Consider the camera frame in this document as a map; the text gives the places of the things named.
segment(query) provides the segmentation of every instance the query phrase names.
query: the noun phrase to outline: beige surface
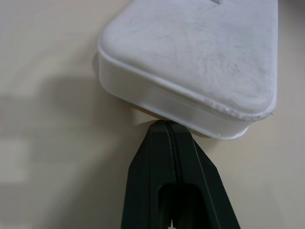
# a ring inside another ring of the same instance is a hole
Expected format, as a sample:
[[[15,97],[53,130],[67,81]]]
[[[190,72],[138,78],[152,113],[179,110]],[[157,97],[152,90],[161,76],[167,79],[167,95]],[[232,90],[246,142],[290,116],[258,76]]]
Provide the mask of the beige surface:
[[[155,116],[106,93],[96,42],[128,0],[0,1],[0,229],[118,229]],[[274,115],[238,140],[195,135],[243,229],[305,228],[305,6],[279,5]]]

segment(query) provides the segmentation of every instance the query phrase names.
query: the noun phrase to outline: worn white surface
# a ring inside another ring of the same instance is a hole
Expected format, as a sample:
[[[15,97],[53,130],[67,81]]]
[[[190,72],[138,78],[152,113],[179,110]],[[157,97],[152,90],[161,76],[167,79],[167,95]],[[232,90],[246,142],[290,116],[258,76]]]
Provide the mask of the worn white surface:
[[[277,0],[135,0],[100,48],[239,120],[261,120],[275,107]]]
[[[0,1],[0,229],[120,228],[127,169],[156,118],[97,78],[98,35],[127,3]],[[274,115],[235,141],[194,135],[243,229],[305,228],[304,11],[280,1]]]

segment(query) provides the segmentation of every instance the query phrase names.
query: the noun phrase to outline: white container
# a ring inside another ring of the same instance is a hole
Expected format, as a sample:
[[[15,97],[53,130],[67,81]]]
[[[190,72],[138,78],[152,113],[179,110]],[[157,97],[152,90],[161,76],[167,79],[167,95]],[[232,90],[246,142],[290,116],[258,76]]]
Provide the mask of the white container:
[[[275,108],[277,0],[134,0],[98,47],[108,92],[210,137]]]

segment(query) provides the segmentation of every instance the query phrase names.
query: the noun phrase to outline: white lid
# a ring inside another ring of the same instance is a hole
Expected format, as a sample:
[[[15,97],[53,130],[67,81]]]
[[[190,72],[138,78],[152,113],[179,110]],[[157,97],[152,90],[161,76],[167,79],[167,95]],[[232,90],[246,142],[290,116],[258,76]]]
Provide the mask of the white lid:
[[[277,0],[134,0],[100,48],[144,77],[242,121],[276,103]]]

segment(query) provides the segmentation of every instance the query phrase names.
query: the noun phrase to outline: white plastic object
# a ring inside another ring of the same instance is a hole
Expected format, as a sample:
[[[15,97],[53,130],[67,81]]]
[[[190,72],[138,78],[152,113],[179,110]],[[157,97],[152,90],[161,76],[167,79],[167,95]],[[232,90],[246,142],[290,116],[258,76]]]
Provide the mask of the white plastic object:
[[[277,0],[134,0],[99,38],[113,95],[221,140],[269,116]]]

